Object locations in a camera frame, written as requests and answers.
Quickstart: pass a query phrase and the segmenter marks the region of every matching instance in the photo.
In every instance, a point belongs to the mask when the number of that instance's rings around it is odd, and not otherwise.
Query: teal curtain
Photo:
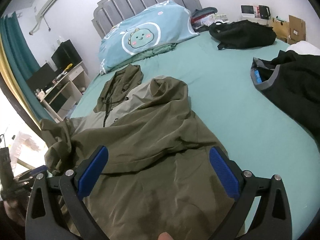
[[[31,111],[38,121],[43,118],[53,121],[26,83],[26,80],[39,70],[40,66],[23,37],[15,12],[11,17],[5,16],[0,19],[0,35],[11,71],[30,105]]]

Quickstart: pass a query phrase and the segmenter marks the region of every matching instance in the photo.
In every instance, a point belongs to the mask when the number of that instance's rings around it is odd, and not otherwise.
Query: green bed sheet
[[[225,49],[208,32],[177,45],[174,51],[140,60],[143,82],[167,75],[188,84],[192,109],[218,137],[242,170],[271,178],[280,174],[287,191],[293,239],[307,228],[320,207],[320,154],[313,138],[258,92],[250,78],[252,58],[271,60],[288,44],[256,49]],[[72,117],[94,108],[114,72],[96,77]],[[246,220],[250,226],[256,198]]]

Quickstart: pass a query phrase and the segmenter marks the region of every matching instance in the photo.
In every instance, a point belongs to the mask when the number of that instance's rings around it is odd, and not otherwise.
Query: desk drawer
[[[82,66],[78,66],[76,69],[71,70],[68,74],[69,79],[72,81],[74,80],[81,72],[83,71]]]

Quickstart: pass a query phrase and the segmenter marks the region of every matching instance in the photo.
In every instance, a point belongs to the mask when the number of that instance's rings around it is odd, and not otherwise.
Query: black monitor
[[[36,91],[38,88],[44,90],[46,86],[52,83],[52,80],[54,80],[56,76],[53,69],[46,63],[27,80],[27,84],[32,91]]]
[[[74,67],[82,61],[70,40],[62,42],[51,58],[60,70],[64,70],[71,63]]]

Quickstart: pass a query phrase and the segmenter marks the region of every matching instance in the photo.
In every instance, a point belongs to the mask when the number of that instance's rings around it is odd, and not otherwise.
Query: drawstring
[[[106,126],[106,120],[107,120],[107,118],[108,118],[108,116],[109,116],[110,111],[112,110],[112,109],[111,109],[111,106],[112,106],[113,104],[120,103],[120,102],[123,102],[123,101],[128,101],[128,100],[129,100],[128,97],[125,97],[124,99],[121,99],[121,100],[115,101],[115,102],[112,102],[112,100],[109,99],[109,98],[107,99],[107,101],[105,102],[105,104],[106,104],[106,114],[105,114],[104,120],[103,120],[103,127]]]

